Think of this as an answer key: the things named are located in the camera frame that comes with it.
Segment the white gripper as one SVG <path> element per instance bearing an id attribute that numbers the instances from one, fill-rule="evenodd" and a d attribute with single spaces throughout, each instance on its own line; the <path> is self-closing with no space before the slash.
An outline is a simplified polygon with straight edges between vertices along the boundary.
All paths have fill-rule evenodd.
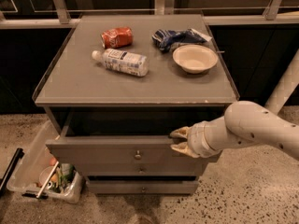
<path id="1" fill-rule="evenodd" d="M 219 154 L 207 142 L 205 137 L 206 121 L 194 124 L 191 128 L 184 126 L 170 133 L 172 138 L 187 138 L 187 142 L 173 144 L 170 147 L 181 154 L 192 158 L 209 158 Z"/>

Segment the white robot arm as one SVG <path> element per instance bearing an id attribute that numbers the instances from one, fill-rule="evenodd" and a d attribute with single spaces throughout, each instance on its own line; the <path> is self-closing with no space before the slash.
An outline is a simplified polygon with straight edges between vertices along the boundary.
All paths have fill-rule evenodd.
<path id="1" fill-rule="evenodd" d="M 218 119 L 171 132 L 171 137 L 183 140 L 171 148 L 193 158 L 208 158 L 227 148 L 267 144 L 299 160 L 299 126 L 278 116 L 298 84 L 299 51 L 265 106 L 250 101 L 234 102 Z"/>

